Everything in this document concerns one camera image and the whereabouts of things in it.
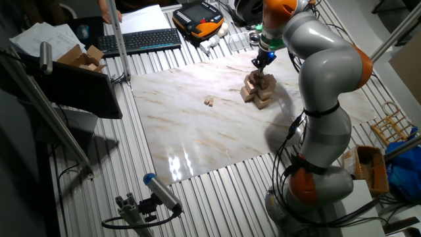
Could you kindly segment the bare person hand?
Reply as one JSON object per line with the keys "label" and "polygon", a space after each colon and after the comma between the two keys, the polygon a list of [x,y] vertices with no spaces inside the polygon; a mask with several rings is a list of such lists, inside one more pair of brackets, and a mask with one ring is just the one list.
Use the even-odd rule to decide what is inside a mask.
{"label": "bare person hand", "polygon": [[[96,0],[100,10],[101,10],[101,17],[103,19],[103,21],[107,24],[111,24],[111,17],[109,14],[109,9],[108,9],[108,5],[107,5],[107,1],[106,0]],[[117,15],[118,15],[118,20],[120,23],[122,23],[122,13],[120,12],[120,7],[121,7],[121,1],[120,0],[114,0],[114,3],[116,5],[116,9],[117,9]]]}

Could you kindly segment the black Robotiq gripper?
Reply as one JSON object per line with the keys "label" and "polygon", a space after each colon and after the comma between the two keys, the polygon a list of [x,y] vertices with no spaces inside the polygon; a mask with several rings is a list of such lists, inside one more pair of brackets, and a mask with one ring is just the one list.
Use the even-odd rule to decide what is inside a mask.
{"label": "black Robotiq gripper", "polygon": [[258,55],[251,62],[257,68],[257,72],[264,74],[265,68],[276,58],[275,52],[269,52],[262,49],[258,50]]}

